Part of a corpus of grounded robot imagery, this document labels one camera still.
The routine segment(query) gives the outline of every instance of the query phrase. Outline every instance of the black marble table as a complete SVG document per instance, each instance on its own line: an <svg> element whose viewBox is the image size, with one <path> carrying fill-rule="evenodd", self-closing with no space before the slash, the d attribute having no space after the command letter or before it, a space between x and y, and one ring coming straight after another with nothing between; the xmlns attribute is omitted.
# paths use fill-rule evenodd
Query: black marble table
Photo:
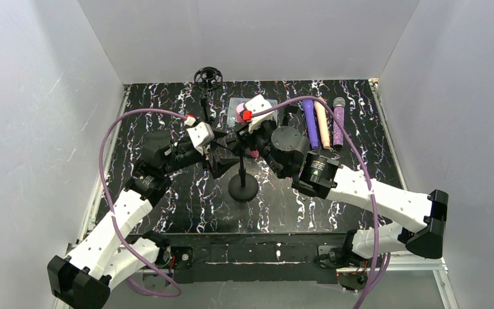
<svg viewBox="0 0 494 309"><path fill-rule="evenodd" d="M231 134L232 128L226 125L230 98L252 98L258 94L278 102L301 95L320 95L329 103L336 97L343 97L347 103L345 128L362 154L370 175L381 182L401 187L367 80L225 82L221 89L212 93L210 112L216 119L213 127ZM125 111L138 108L170 109L203 118L199 91L191 83L134 84ZM279 122L284 116L282 111L278 113ZM286 116L289 117L290 126L305 134L301 112ZM138 115L123 121L107 175L114 198L131 175L133 164L140 155L144 133L166 130L177 139L185 135L184 129L182 121L162 115ZM232 156L225 149L217 151L222 157ZM322 150L321 153L355 170L360 168L348 145L344 145L339 152ZM237 174L237 167L214 180L198 164L172 175L171 188L134 232L143 233L151 229L169 233L346 232L373 226L369 211L299 194L291 189L290 179L276 178L262 158L247 159L246 168L259 181L259 195L253 201L240 204L228 194L228 182ZM103 199L98 209L97 223L107 211L107 203Z"/></svg>

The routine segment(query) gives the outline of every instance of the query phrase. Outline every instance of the purple microphone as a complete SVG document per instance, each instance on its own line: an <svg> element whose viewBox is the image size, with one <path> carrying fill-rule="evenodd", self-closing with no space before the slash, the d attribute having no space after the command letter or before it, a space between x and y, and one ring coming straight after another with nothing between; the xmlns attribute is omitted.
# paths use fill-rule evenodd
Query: purple microphone
<svg viewBox="0 0 494 309"><path fill-rule="evenodd" d="M338 121L343 127L343 111L345 109L345 100L343 98L335 98L333 101L334 115L338 118ZM334 123L333 126L333 148L338 150L343 146L343 133L338 125Z"/></svg>
<svg viewBox="0 0 494 309"><path fill-rule="evenodd" d="M319 139L317 138L317 126L315 125L315 114L313 112L313 101L303 100L302 109L306 117L307 137L312 150L319 149Z"/></svg>

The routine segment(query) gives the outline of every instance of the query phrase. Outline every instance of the gray floor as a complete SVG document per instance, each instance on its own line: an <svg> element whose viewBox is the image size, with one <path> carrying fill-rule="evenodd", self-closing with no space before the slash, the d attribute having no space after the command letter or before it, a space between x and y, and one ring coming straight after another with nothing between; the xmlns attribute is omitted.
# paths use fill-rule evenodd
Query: gray floor
<svg viewBox="0 0 494 309"><path fill-rule="evenodd" d="M163 281L146 279L147 288ZM359 297L315 282L214 282L182 285L183 295L174 299L135 294L126 284L113 290L105 309L122 308L352 308ZM364 302L367 308L444 308L431 271L387 272Z"/></svg>

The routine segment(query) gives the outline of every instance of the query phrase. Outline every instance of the microphone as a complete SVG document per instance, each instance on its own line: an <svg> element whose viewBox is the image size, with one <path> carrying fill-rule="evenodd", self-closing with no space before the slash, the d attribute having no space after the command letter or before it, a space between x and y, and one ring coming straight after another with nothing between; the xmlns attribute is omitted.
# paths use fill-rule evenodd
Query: microphone
<svg viewBox="0 0 494 309"><path fill-rule="evenodd" d="M329 126L327 124L327 112L323 105L319 102L315 102L315 113L317 114L317 123L319 124L319 133L321 135L321 144L324 149L331 147L331 138L329 136Z"/></svg>
<svg viewBox="0 0 494 309"><path fill-rule="evenodd" d="M315 114L313 113L313 101L303 100L302 109L306 117L307 137L312 150L319 149L319 138L317 138L317 126L315 125Z"/></svg>
<svg viewBox="0 0 494 309"><path fill-rule="evenodd" d="M339 123L343 127L343 117L345 111L345 100L343 98L335 98L333 101L334 115L338 118ZM336 123L333 126L333 148L339 150L343 146L343 133Z"/></svg>

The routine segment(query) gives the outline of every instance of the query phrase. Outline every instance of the pink object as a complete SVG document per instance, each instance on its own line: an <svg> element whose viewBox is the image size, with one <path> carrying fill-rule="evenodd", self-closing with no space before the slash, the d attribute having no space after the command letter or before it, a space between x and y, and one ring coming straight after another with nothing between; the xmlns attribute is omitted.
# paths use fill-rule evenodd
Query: pink object
<svg viewBox="0 0 494 309"><path fill-rule="evenodd" d="M235 113L236 113L236 116L235 118L237 119L237 121L240 123L240 124L246 124L247 122L245 122L243 120L243 117L241 116L241 113L245 110L245 103L240 103L236 108L235 108ZM259 152L258 150L251 150L249 149L249 151L251 152L251 156L253 158L258 158L259 157Z"/></svg>

